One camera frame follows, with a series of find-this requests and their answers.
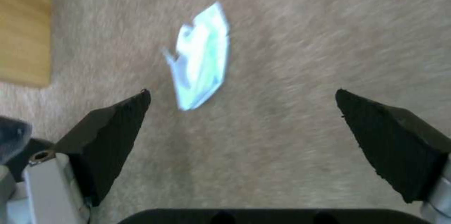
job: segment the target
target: wooden furniture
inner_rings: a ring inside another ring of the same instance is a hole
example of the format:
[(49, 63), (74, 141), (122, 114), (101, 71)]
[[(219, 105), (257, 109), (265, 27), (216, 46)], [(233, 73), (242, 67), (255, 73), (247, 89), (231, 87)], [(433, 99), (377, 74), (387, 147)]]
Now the wooden furniture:
[(0, 0), (0, 80), (50, 84), (51, 0)]

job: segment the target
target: black foam pad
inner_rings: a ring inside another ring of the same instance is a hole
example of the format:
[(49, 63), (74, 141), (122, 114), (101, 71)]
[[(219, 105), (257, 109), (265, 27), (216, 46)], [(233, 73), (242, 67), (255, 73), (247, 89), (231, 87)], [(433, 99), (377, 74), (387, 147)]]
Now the black foam pad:
[(406, 203), (426, 200), (451, 152), (451, 141), (410, 111), (343, 89), (338, 107), (367, 160)]
[(55, 145), (69, 156), (83, 196), (97, 206), (110, 190), (132, 150), (150, 105), (144, 89), (111, 107), (91, 111)]

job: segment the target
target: black gripper pad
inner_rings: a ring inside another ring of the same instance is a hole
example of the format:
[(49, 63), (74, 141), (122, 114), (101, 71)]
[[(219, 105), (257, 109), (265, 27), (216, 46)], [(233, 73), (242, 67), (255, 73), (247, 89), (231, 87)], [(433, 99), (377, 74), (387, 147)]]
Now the black gripper pad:
[(451, 152), (450, 139), (406, 109), (343, 89), (335, 99), (377, 174), (406, 203), (426, 200)]

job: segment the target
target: carpet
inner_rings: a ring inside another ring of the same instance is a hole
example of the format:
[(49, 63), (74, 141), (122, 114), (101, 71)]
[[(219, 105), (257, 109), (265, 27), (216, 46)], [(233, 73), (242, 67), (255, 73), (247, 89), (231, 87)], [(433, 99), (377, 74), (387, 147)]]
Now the carpet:
[[(224, 85), (177, 110), (160, 52), (219, 1)], [(53, 0), (52, 83), (0, 84), (0, 113), (58, 141), (90, 110), (152, 103), (94, 223), (151, 208), (389, 208), (418, 214), (365, 160), (334, 100), (344, 88), (451, 136), (451, 0)]]

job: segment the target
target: crumpled plastic bag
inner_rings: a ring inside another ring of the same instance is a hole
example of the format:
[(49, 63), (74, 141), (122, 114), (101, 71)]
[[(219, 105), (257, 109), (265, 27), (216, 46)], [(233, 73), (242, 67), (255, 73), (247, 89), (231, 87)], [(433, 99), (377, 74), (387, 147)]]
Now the crumpled plastic bag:
[(216, 2), (197, 15), (194, 25), (183, 25), (177, 39), (175, 58), (163, 50), (171, 67), (177, 105), (193, 110), (222, 85), (229, 52), (229, 24)]

